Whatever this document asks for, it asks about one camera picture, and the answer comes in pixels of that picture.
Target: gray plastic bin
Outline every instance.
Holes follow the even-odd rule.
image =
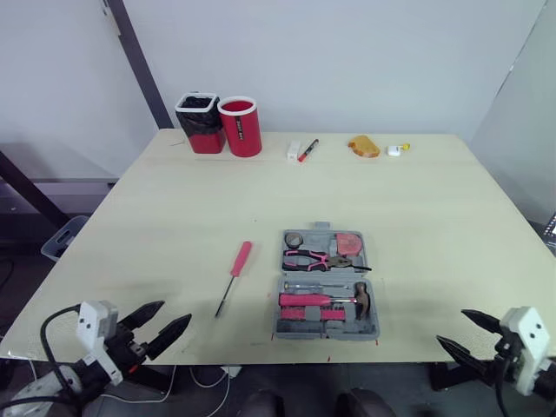
[[[86,215],[77,215],[58,230],[41,248],[41,254],[58,262],[63,252],[76,238],[88,220]]]

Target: light wooden tabletop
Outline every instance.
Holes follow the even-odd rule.
[[[44,359],[43,320],[82,300],[109,300],[120,317],[165,300],[136,331],[150,341],[192,313],[185,334],[155,363],[446,361],[435,335],[482,359],[497,337],[462,308],[497,317],[535,306],[556,341],[556,263],[467,146],[450,135],[372,135],[381,149],[411,143],[400,157],[364,159],[354,134],[265,133],[253,158],[192,153],[179,129],[161,130],[52,269],[0,345],[2,356]],[[289,142],[320,143],[301,165]],[[381,325],[374,341],[272,339],[273,295],[281,276],[281,232],[313,222],[359,230]],[[214,314],[242,241],[254,249]],[[76,317],[51,324],[60,361],[84,352]],[[556,343],[552,344],[556,354]]]

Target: robotic arm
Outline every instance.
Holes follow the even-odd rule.
[[[191,314],[184,315],[170,322],[152,342],[136,343],[133,330],[152,319],[163,304],[150,302],[117,321],[117,309],[108,301],[82,302],[77,338],[89,353],[71,366],[58,367],[60,377],[51,371],[30,383],[12,399],[21,403],[6,407],[3,417],[44,417],[52,402],[31,402],[32,397],[56,396],[61,402],[82,407],[102,394],[108,384],[118,385],[133,374],[147,357],[154,360],[183,334],[191,320]]]
[[[550,336],[533,307],[511,308],[502,320],[477,310],[461,310],[476,325],[502,337],[494,347],[493,361],[479,361],[455,341],[436,336],[441,346],[474,378],[496,385],[502,413],[500,385],[510,382],[522,395],[535,393],[546,400],[556,399],[556,363],[548,359]]]

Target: black and red container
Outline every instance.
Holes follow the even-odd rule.
[[[175,106],[175,115],[196,154],[219,154],[226,138],[218,113],[219,98],[212,93],[187,93]]]
[[[249,157],[261,152],[256,101],[245,96],[234,96],[223,98],[217,107],[232,154]]]

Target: white cable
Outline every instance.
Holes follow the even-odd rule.
[[[33,379],[36,381],[37,377],[36,377],[36,370],[35,370],[35,365],[33,364],[33,361],[31,359],[27,360],[31,366],[31,372],[33,373]]]
[[[168,391],[166,392],[166,395],[164,395],[160,400],[128,400],[127,398],[118,397],[117,395],[113,395],[113,394],[101,394],[101,397],[111,398],[112,400],[118,400],[128,404],[155,404],[159,402],[164,402],[166,399],[168,399],[170,392],[172,391],[172,387],[174,386],[174,377],[175,377],[176,369],[177,369],[177,365],[174,365],[174,370],[172,371],[172,377],[170,378],[170,385],[168,387]]]
[[[230,377],[229,377],[229,367],[228,367],[228,386],[226,387],[226,393],[224,394],[224,399],[222,400],[222,402],[220,403],[220,406],[218,406],[216,408],[215,411],[213,411],[211,414],[206,415],[205,417],[212,417],[213,415],[215,415],[216,413],[218,413],[218,411],[222,408],[222,406],[224,405],[224,403],[226,402],[226,400],[228,399],[228,393],[229,393],[229,384],[230,384]]]
[[[193,373],[193,367],[190,367],[190,368],[189,368],[189,373],[191,374],[191,379],[193,380],[193,382],[194,382],[198,387],[201,387],[201,388],[212,388],[212,387],[216,387],[218,384],[220,384],[220,383],[222,382],[222,380],[223,380],[224,378],[226,378],[226,371],[223,371],[222,376],[220,377],[220,379],[219,379],[217,382],[215,382],[214,384],[210,384],[210,385],[204,385],[204,384],[201,384],[201,382],[199,382],[199,381],[196,379],[195,374]]]

